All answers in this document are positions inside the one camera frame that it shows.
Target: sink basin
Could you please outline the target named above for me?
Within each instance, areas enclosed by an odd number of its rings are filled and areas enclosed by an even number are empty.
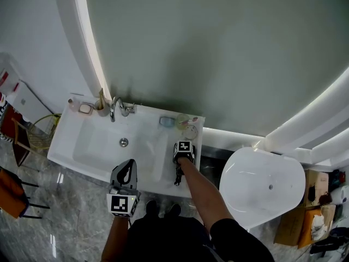
[[[249,229],[295,208],[305,174],[293,158],[244,147],[227,161],[219,191],[235,220]]]
[[[77,98],[94,103],[94,98]],[[179,197],[191,197],[185,177],[175,186],[176,167],[172,162],[173,146],[182,140],[177,128],[159,124],[160,117],[176,118],[178,113],[136,106],[136,114],[123,117],[118,109],[115,122],[96,112],[86,116],[65,107],[53,137],[48,159],[82,174],[110,182],[112,170],[120,163],[135,159],[137,189]],[[201,154],[204,118],[198,117],[197,137],[192,141],[196,154]],[[121,139],[127,140],[122,146]],[[200,167],[200,158],[196,160]]]

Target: floor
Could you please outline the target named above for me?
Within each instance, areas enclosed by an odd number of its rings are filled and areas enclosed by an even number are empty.
[[[211,171],[215,163],[202,158],[201,169],[215,182],[220,171]],[[12,146],[0,140],[0,166],[16,173],[23,181],[37,183],[40,187],[25,187],[30,202],[48,205],[49,210],[32,208],[27,215],[42,215],[43,219],[13,219],[0,212],[0,250],[12,261],[100,261],[101,252],[109,234],[113,215],[106,208],[108,183],[64,168],[46,158],[29,154],[18,168]],[[190,199],[165,197],[143,193],[132,221],[145,213],[149,199],[157,199],[160,216],[172,203],[182,206],[182,216],[200,219]],[[275,261],[309,261],[309,249],[297,249],[274,244],[279,218],[250,230],[271,251]]]

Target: sink drain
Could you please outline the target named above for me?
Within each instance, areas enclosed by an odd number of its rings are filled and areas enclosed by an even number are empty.
[[[120,139],[119,144],[120,144],[122,147],[126,147],[126,146],[129,144],[129,140],[126,139],[126,138],[122,138],[122,139]]]

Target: black chair leg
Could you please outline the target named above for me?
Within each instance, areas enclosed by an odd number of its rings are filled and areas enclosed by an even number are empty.
[[[40,205],[30,204],[30,203],[29,203],[29,206],[32,206],[32,207],[41,207],[42,209],[49,209],[49,208],[50,208],[50,207],[47,207],[47,206],[40,206]]]
[[[42,219],[42,217],[39,217],[39,216],[22,216],[22,217]]]
[[[25,185],[27,185],[27,186],[39,187],[39,186],[38,186],[38,185],[36,185],[36,184],[31,184],[31,183],[24,182],[24,181],[22,181],[22,184],[25,184]]]

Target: black shoe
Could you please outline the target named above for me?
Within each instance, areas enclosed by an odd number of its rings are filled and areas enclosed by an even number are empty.
[[[180,215],[180,212],[182,211],[182,208],[178,204],[174,204],[170,211],[165,214],[166,218],[173,218],[173,217],[178,217]]]
[[[147,217],[158,217],[158,203],[155,200],[150,200],[146,206]]]

